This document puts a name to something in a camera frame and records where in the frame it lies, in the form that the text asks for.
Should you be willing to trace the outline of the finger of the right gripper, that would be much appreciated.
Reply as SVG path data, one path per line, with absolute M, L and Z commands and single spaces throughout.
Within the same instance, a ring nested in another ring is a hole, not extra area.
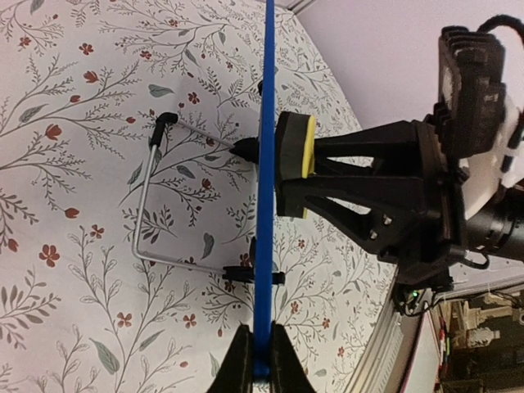
M 368 168 L 331 160 L 332 157 L 372 157 L 389 160 L 412 157 L 418 148 L 415 125 L 408 121 L 385 124 L 356 133 L 314 140 L 316 172 L 368 172 Z
M 420 177 L 312 175 L 282 189 L 377 256 L 401 255 L 416 231 L 440 218 L 436 186 Z

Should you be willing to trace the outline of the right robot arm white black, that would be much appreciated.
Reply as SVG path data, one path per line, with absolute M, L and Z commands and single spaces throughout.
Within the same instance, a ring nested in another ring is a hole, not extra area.
M 395 264 L 396 281 L 446 291 L 469 251 L 523 257 L 523 194 L 507 192 L 465 215 L 459 168 L 433 127 L 399 121 L 316 138 L 314 119 L 285 112 L 275 132 L 277 212 L 310 210 L 367 253 Z

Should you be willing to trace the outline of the yellow black eraser sponge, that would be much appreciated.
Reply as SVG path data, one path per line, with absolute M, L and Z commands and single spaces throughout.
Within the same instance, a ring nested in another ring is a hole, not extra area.
M 275 196 L 277 214 L 303 219 L 306 208 L 295 194 L 286 194 L 284 181 L 305 179 L 314 172 L 314 133 L 316 119 L 283 111 L 275 130 Z

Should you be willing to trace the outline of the small blue-framed whiteboard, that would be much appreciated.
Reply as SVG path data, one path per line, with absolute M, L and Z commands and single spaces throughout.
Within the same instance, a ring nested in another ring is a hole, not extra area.
M 272 332 L 273 208 L 275 185 L 275 2 L 267 1 L 263 90 L 259 132 L 259 184 L 256 212 L 253 380 L 268 382 Z

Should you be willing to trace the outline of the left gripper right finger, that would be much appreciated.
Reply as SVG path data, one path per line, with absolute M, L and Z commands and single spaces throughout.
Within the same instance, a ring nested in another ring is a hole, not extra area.
M 315 393 L 285 327 L 272 325 L 269 387 L 275 393 Z

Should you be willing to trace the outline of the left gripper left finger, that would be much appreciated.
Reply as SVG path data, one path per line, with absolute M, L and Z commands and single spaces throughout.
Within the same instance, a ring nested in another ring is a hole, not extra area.
M 251 393 L 253 391 L 253 334 L 241 324 L 224 356 L 209 393 Z

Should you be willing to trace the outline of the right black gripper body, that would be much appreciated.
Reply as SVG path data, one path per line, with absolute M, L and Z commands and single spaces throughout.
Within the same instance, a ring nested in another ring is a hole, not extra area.
M 415 143 L 400 154 L 406 168 L 394 181 L 400 190 L 393 193 L 409 203 L 408 211 L 393 220 L 406 225 L 395 231 L 395 240 L 378 259 L 397 264 L 396 282 L 406 290 L 448 291 L 453 287 L 449 268 L 467 254 L 461 186 L 468 177 L 458 160 L 441 151 L 435 127 L 419 121 L 410 125 Z

